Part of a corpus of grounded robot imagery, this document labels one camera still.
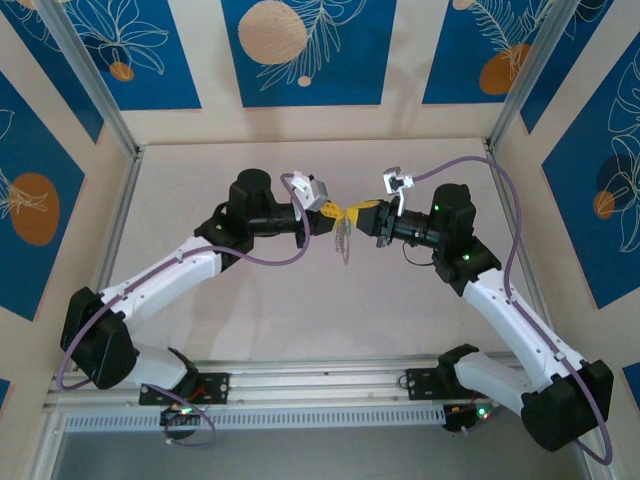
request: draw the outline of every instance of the white table surface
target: white table surface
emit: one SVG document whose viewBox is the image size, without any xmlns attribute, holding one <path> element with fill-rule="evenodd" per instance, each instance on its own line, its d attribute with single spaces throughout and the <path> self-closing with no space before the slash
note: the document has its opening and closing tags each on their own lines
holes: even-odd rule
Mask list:
<svg viewBox="0 0 640 480">
<path fill-rule="evenodd" d="M 378 140 L 147 147 L 116 258 L 112 284 L 163 258 L 227 200 L 246 168 L 272 176 L 276 200 L 287 201 L 283 172 L 313 173 L 331 199 L 346 207 L 389 199 L 382 172 L 399 165 L 424 173 L 463 155 L 484 156 L 479 139 Z M 488 166 L 466 163 L 420 182 L 408 208 L 428 212 L 442 183 L 469 185 L 478 210 L 476 235 L 506 261 L 511 235 Z M 408 264 L 401 242 L 376 249 L 354 229 L 345 266 L 332 234 L 313 237 L 294 265 L 273 268 L 240 261 L 159 312 L 136 335 L 178 348 L 193 360 L 352 359 L 440 354 L 462 343 L 507 351 L 489 323 L 436 275 Z M 414 261 L 427 249 L 408 248 Z M 253 255 L 284 259 L 296 252 L 293 235 L 256 239 Z M 513 283 L 528 299 L 519 264 Z"/>
</svg>

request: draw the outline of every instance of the white leaf drawing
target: white leaf drawing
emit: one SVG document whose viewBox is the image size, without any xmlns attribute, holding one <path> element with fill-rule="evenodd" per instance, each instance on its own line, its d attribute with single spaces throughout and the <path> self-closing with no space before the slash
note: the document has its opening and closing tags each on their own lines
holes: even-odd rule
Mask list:
<svg viewBox="0 0 640 480">
<path fill-rule="evenodd" d="M 366 6 L 367 0 L 359 3 L 350 14 L 346 6 L 353 0 L 290 0 L 288 3 L 304 24 L 307 43 L 294 59 L 279 64 L 262 65 L 257 75 L 264 78 L 261 91 L 284 81 L 291 84 L 301 77 L 313 79 L 322 70 L 325 63 L 331 61 L 331 55 L 340 53 L 341 41 L 338 27 L 342 27 L 356 18 Z"/>
<path fill-rule="evenodd" d="M 35 10 L 18 0 L 1 1 L 34 38 L 60 51 Z M 152 49 L 167 42 L 169 31 L 139 21 L 138 0 L 70 0 L 61 5 L 87 49 L 106 62 L 102 70 L 109 70 L 108 66 L 118 61 L 128 67 L 138 65 L 159 75 L 164 73 L 164 62 Z"/>
<path fill-rule="evenodd" d="M 9 133 L 13 121 L 14 112 L 0 109 L 0 141 Z M 0 168 L 0 219 L 5 218 L 11 210 L 20 212 L 20 208 L 28 207 L 46 212 L 47 207 L 43 205 L 47 194 L 34 196 L 23 192 L 11 184 Z"/>
<path fill-rule="evenodd" d="M 510 78 L 513 80 L 522 65 L 522 49 L 540 28 L 556 0 L 541 0 L 536 8 L 529 0 L 524 13 L 516 17 L 509 0 L 474 0 L 467 9 L 476 15 L 480 33 L 488 38 L 497 53 L 509 60 Z"/>
<path fill-rule="evenodd" d="M 609 3 L 609 0 L 600 0 L 600 3 L 596 5 L 580 3 L 576 12 L 569 20 L 569 24 L 564 29 L 565 35 L 567 35 L 571 41 L 575 39 L 576 29 L 579 23 L 593 23 L 596 22 L 605 10 L 605 7 Z"/>
<path fill-rule="evenodd" d="M 45 26 L 38 12 L 34 9 L 25 7 L 18 0 L 2 0 L 7 9 L 22 23 L 22 26 L 36 40 L 44 43 L 51 50 L 60 51 L 58 44 L 55 42 L 51 33 Z"/>
<path fill-rule="evenodd" d="M 609 195 L 599 196 L 601 202 L 596 205 L 596 213 L 620 214 L 619 250 L 631 253 L 640 247 L 640 49 L 618 81 L 608 130 L 613 134 L 611 148 L 617 171 L 604 187 Z"/>
</svg>

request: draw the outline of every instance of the black mounting bracket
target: black mounting bracket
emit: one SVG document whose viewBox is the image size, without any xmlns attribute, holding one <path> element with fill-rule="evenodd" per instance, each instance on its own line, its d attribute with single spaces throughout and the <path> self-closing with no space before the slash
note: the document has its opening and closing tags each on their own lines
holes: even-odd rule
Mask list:
<svg viewBox="0 0 640 480">
<path fill-rule="evenodd" d="M 452 433 L 460 433 L 463 428 L 469 429 L 480 420 L 475 408 L 460 405 L 445 405 L 444 415 L 447 420 L 442 428 Z"/>
<path fill-rule="evenodd" d="M 464 344 L 440 355 L 435 368 L 408 369 L 405 373 L 409 400 L 471 400 L 474 393 L 477 398 L 486 398 L 462 387 L 454 369 L 462 357 L 477 351 L 476 347 Z"/>
<path fill-rule="evenodd" d="M 80 329 L 103 307 L 100 295 L 88 287 L 73 294 L 60 338 L 62 350 L 67 351 Z M 99 389 L 120 383 L 136 364 L 137 352 L 123 320 L 122 312 L 107 310 L 71 355 L 71 359 Z"/>
<path fill-rule="evenodd" d="M 226 405 L 229 397 L 229 377 L 228 373 L 198 373 L 193 393 L 187 397 L 189 403 L 205 407 Z M 142 406 L 171 406 L 176 401 L 143 385 L 140 388 L 138 403 Z"/>
</svg>

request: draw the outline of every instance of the orange circle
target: orange circle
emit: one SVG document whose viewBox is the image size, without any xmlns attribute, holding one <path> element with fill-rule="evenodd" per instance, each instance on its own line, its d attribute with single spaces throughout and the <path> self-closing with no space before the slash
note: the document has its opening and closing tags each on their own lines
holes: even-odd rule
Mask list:
<svg viewBox="0 0 640 480">
<path fill-rule="evenodd" d="M 516 74 L 529 55 L 531 45 L 520 44 L 500 52 L 487 62 L 480 73 L 480 88 L 487 95 L 504 95 L 509 93 Z M 511 68 L 514 61 L 515 74 Z"/>
<path fill-rule="evenodd" d="M 44 199 L 38 199 L 43 195 L 46 195 Z M 60 221 L 60 200 L 53 183 L 39 173 L 23 173 L 11 185 L 9 198 L 16 204 L 10 209 L 10 215 L 20 238 L 36 247 L 48 244 Z M 37 208 L 29 205 L 34 199 L 38 199 L 34 201 Z"/>
<path fill-rule="evenodd" d="M 596 198 L 593 199 L 593 210 L 596 212 L 596 215 L 603 220 L 610 218 L 615 209 L 616 199 L 613 198 L 613 194 L 611 192 L 603 190 L 596 195 Z"/>
<path fill-rule="evenodd" d="M 238 24 L 238 37 L 249 58 L 263 65 L 293 60 L 308 41 L 300 15 L 279 0 L 262 0 L 251 7 Z"/>
<path fill-rule="evenodd" d="M 298 79 L 298 85 L 300 85 L 301 87 L 308 87 L 309 85 L 311 85 L 311 78 L 307 77 L 306 75 L 301 76 Z"/>
<path fill-rule="evenodd" d="M 130 82 L 133 80 L 133 68 L 126 63 L 113 62 L 109 67 L 111 75 L 121 82 Z"/>
<path fill-rule="evenodd" d="M 28 8 L 29 10 L 36 10 L 36 6 L 33 4 L 33 0 L 16 0 L 23 7 Z M 58 3 L 65 3 L 69 0 L 58 0 Z"/>
<path fill-rule="evenodd" d="M 453 0 L 451 3 L 456 10 L 466 10 L 467 8 L 471 8 L 475 2 L 474 0 Z"/>
</svg>

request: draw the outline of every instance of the purple cable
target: purple cable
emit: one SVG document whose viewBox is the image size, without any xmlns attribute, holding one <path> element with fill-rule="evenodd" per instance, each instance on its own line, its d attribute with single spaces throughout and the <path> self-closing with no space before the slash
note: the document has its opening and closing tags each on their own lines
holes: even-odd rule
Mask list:
<svg viewBox="0 0 640 480">
<path fill-rule="evenodd" d="M 164 436 L 167 437 L 167 440 L 171 441 L 171 443 L 173 443 L 175 445 L 179 445 L 181 447 L 187 447 L 187 448 L 206 448 L 206 447 L 210 447 L 210 446 L 213 445 L 213 443 L 215 442 L 215 439 L 216 439 L 216 437 L 215 437 L 216 426 L 213 424 L 213 420 L 211 420 L 207 416 L 207 414 L 206 414 L 206 412 L 204 410 L 196 407 L 195 405 L 190 403 L 188 400 L 185 400 L 184 398 L 180 397 L 179 395 L 176 395 L 171 390 L 167 390 L 166 388 L 159 387 L 158 385 L 147 384 L 147 387 L 152 388 L 156 392 L 161 393 L 161 394 L 171 398 L 172 400 L 175 400 L 176 402 L 181 403 L 185 407 L 188 407 L 188 408 L 192 409 L 194 412 L 196 412 L 200 416 L 200 418 L 202 418 L 202 420 L 205 421 L 205 423 L 207 423 L 209 425 L 209 428 L 211 428 L 211 431 L 213 432 L 213 435 L 211 435 L 211 438 L 209 438 L 209 440 L 207 440 L 206 442 L 202 442 L 202 443 L 183 443 L 183 442 L 179 442 L 179 441 L 174 440 L 171 437 L 169 437 L 169 424 L 171 423 L 169 421 L 169 422 L 167 422 L 167 424 L 164 427 Z"/>
<path fill-rule="evenodd" d="M 306 253 L 306 251 L 309 248 L 309 242 L 311 241 L 311 227 L 309 225 L 309 219 L 307 218 L 307 215 L 305 213 L 304 207 L 302 206 L 302 203 L 300 202 L 298 197 L 295 195 L 293 191 L 293 187 L 291 187 L 287 182 L 287 179 L 292 177 L 293 175 L 290 173 L 283 173 L 282 175 L 280 175 L 280 181 L 284 185 L 284 188 L 287 189 L 287 191 L 291 195 L 291 199 L 293 203 L 302 212 L 302 224 L 304 226 L 304 243 L 302 245 L 302 248 L 293 257 L 287 260 L 277 260 L 277 261 L 262 260 L 260 258 L 252 257 L 251 255 L 247 255 L 245 253 L 239 252 L 237 250 L 233 250 L 232 248 L 212 245 L 210 247 L 194 248 L 193 250 L 189 250 L 188 252 L 185 252 L 182 256 L 183 261 L 185 258 L 189 258 L 193 255 L 197 255 L 203 252 L 227 253 L 229 255 L 234 255 L 244 260 L 248 260 L 258 265 L 264 265 L 267 267 L 284 267 L 286 265 L 291 265 L 292 263 L 300 260 L 300 258 L 302 258 L 302 256 Z M 156 268 L 151 270 L 146 275 L 143 275 L 142 277 L 140 277 L 138 280 L 136 280 L 135 282 L 133 282 L 131 285 L 129 285 L 127 288 L 124 289 L 124 299 L 126 299 L 127 295 L 133 292 L 140 285 L 149 281 L 151 278 L 155 277 L 160 272 L 166 270 L 167 268 L 169 268 L 170 266 L 176 263 L 179 263 L 179 260 L 176 257 L 173 257 L 167 260 L 166 262 L 162 263 L 161 265 L 158 265 Z M 94 313 L 91 316 L 91 318 L 89 318 L 89 321 L 87 321 L 87 323 L 78 331 L 77 335 L 73 338 L 73 340 L 71 341 L 71 344 L 69 344 L 69 347 L 67 348 L 66 352 L 64 353 L 64 356 L 62 357 L 62 362 L 60 362 L 60 367 L 58 368 L 58 372 L 56 374 L 56 386 L 58 387 L 58 390 L 61 390 L 61 391 L 75 390 L 77 388 L 83 387 L 84 385 L 91 383 L 90 379 L 86 379 L 86 380 L 82 380 L 81 382 L 75 383 L 73 385 L 65 385 L 62 380 L 64 377 L 64 372 L 67 369 L 69 362 L 71 361 L 71 356 L 75 352 L 76 348 L 78 348 L 80 341 L 84 338 L 84 336 L 91 329 L 91 327 L 93 327 L 95 323 L 102 317 L 102 315 L 104 315 L 107 312 L 107 310 L 111 309 L 114 305 L 116 305 L 122 299 L 123 297 L 121 297 L 120 295 L 116 295 L 111 300 L 109 300 L 102 308 L 100 308 L 96 313 Z M 188 406 L 189 408 L 192 408 L 207 424 L 209 424 L 209 426 L 211 427 L 211 429 L 215 434 L 215 426 L 204 411 L 192 405 L 187 400 L 180 398 L 179 396 L 170 392 L 169 390 L 166 390 L 157 385 L 147 385 L 147 386 L 156 390 L 159 393 L 162 393 L 163 395 L 168 396 L 169 398 L 172 398 L 177 402 L 180 402 L 183 405 Z M 175 443 L 176 445 L 180 445 L 183 447 L 202 448 L 210 445 L 213 442 L 213 439 L 214 437 L 212 437 L 207 442 L 194 444 L 194 445 L 189 445 L 182 442 L 176 442 L 173 440 L 172 442 Z"/>
<path fill-rule="evenodd" d="M 511 195 L 513 196 L 513 202 L 515 204 L 515 209 L 516 209 L 516 231 L 513 235 L 513 244 L 511 245 L 511 251 L 509 252 L 509 257 L 507 258 L 507 264 L 504 269 L 504 291 L 507 294 L 507 297 L 511 299 L 512 291 L 511 291 L 511 284 L 509 282 L 509 278 L 511 277 L 511 269 L 513 268 L 513 262 L 516 258 L 516 253 L 518 252 L 518 244 L 520 243 L 520 240 L 522 237 L 522 209 L 520 206 L 520 197 L 518 196 L 516 186 L 513 183 L 513 180 L 511 179 L 509 174 L 506 172 L 506 170 L 502 168 L 500 165 L 498 165 L 496 162 L 492 162 L 491 160 L 488 160 L 484 157 L 477 157 L 472 155 L 472 156 L 460 157 L 460 158 L 456 158 L 455 160 L 451 160 L 450 162 L 440 165 L 438 168 L 434 168 L 433 170 L 423 175 L 418 175 L 417 177 L 413 177 L 413 181 L 419 182 L 420 180 L 425 180 L 429 177 L 432 177 L 442 172 L 443 170 L 446 170 L 449 167 L 453 167 L 454 165 L 457 165 L 463 162 L 481 162 L 489 165 L 491 168 L 495 169 L 498 173 L 500 173 L 502 178 L 504 178 L 505 182 L 509 186 L 509 190 L 511 190 Z M 540 335 L 540 338 L 544 340 L 544 342 L 549 346 L 551 351 L 554 354 L 559 353 L 560 349 L 555 344 L 555 342 L 545 333 L 544 330 L 542 330 L 542 328 L 540 328 L 540 326 L 535 322 L 533 318 L 531 318 L 531 316 L 527 313 L 527 311 L 520 304 L 518 304 L 516 300 L 511 299 L 511 303 L 516 308 L 516 310 L 524 317 L 524 319 L 529 323 L 529 325 L 531 325 L 531 327 L 536 331 L 536 333 Z M 573 368 L 571 363 L 566 358 L 563 358 L 561 362 L 562 362 L 562 365 L 567 369 L 567 371 L 571 374 L 571 376 L 577 382 L 577 384 L 580 386 L 582 393 L 587 399 L 587 402 L 589 403 L 589 406 L 591 407 L 591 410 L 593 411 L 593 414 L 596 417 L 596 421 L 598 422 L 598 427 L 600 428 L 600 432 L 602 433 L 602 439 L 604 441 L 605 456 L 604 458 L 598 456 L 593 450 L 591 450 L 589 447 L 587 447 L 578 439 L 575 440 L 575 443 L 587 455 L 593 458 L 596 462 L 602 465 L 609 465 L 613 460 L 613 446 L 611 444 L 611 437 L 609 436 L 609 430 L 604 421 L 604 417 L 600 412 L 600 408 L 598 407 L 598 404 L 596 403 L 595 398 L 593 398 L 593 395 L 589 391 L 589 388 L 584 383 L 580 375 L 578 375 L 578 372 Z"/>
</svg>

